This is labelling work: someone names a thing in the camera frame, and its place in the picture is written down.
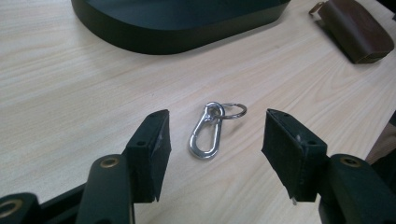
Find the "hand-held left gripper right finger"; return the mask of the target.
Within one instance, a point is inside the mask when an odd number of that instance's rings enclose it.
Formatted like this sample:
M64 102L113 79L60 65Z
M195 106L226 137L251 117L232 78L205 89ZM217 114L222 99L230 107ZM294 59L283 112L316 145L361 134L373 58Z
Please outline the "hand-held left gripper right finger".
M324 141L292 115L268 109L262 153L291 199L316 200L318 173L328 160Z

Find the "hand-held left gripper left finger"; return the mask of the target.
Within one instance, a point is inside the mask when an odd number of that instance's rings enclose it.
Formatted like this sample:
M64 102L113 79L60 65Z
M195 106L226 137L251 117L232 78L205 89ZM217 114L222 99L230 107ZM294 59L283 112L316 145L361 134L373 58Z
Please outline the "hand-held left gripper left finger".
M169 111L146 116L122 152L128 162L134 203L160 199L171 150Z

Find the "silver carabiner keychain clip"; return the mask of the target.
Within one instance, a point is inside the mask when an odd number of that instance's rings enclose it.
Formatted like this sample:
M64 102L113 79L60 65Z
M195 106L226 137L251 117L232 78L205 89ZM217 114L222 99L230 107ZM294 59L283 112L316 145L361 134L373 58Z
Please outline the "silver carabiner keychain clip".
M222 119L225 113L221 104L210 102L205 105L203 115L193 129L189 141L191 153L201 159L212 159L219 151Z

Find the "black oval tray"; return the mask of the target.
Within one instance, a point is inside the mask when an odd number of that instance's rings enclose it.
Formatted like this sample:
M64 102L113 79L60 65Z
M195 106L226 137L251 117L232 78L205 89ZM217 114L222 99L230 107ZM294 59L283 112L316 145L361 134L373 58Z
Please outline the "black oval tray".
M176 54L277 21L290 0L71 0L106 42L150 55Z

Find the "brown leather key pouch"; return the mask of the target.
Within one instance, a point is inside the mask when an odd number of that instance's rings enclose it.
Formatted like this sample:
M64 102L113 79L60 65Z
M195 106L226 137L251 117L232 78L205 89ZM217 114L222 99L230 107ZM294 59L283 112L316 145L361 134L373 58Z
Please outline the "brown leather key pouch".
M356 0L326 0L309 10L318 14L353 63L375 63L394 50L381 24Z

